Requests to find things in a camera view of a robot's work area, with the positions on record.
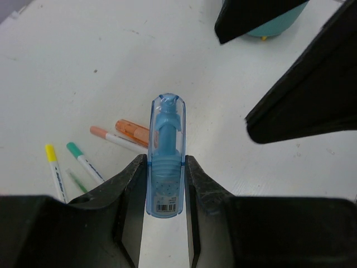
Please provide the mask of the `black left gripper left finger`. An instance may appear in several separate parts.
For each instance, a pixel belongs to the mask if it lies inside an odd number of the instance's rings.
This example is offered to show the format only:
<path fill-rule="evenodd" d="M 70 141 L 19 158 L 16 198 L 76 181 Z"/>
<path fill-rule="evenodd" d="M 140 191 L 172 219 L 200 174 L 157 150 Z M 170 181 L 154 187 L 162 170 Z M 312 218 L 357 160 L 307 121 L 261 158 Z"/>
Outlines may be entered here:
<path fill-rule="evenodd" d="M 69 203 L 1 197 L 2 267 L 137 267 L 147 158 Z"/>

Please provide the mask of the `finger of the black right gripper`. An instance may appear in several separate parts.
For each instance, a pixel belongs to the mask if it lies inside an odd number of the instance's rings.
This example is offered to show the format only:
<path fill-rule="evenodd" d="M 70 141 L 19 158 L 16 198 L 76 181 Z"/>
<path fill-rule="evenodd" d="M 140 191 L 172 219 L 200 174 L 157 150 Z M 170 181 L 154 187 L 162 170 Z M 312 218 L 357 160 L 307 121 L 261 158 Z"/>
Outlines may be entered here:
<path fill-rule="evenodd" d="M 219 42 L 225 44 L 305 3 L 307 1 L 224 1 L 214 30 Z"/>
<path fill-rule="evenodd" d="M 356 130 L 356 1 L 346 1 L 246 117 L 266 144 Z"/>

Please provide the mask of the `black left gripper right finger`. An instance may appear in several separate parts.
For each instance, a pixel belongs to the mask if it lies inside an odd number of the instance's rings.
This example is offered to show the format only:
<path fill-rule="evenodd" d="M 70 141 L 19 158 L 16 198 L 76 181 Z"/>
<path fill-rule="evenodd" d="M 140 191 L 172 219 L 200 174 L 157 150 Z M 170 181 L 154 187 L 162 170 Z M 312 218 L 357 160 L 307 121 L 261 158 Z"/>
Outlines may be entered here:
<path fill-rule="evenodd" d="M 355 267 L 356 205 L 340 198 L 235 196 L 185 160 L 191 267 Z"/>

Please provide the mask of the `pink cap white marker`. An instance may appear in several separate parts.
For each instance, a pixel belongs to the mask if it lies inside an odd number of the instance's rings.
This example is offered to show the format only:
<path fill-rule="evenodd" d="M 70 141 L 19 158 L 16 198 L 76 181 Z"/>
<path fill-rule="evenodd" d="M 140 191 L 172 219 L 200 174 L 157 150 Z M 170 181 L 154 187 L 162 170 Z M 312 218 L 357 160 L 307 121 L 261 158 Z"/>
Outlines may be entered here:
<path fill-rule="evenodd" d="M 116 145 L 119 145 L 121 147 L 124 147 L 130 151 L 136 152 L 138 154 L 146 154 L 147 153 L 147 148 L 133 142 L 130 140 L 126 140 L 125 138 L 119 137 L 115 134 L 112 134 L 100 127 L 97 126 L 91 126 L 90 127 L 90 133 L 100 137 L 104 140 L 107 140 L 109 142 L 112 142 Z"/>

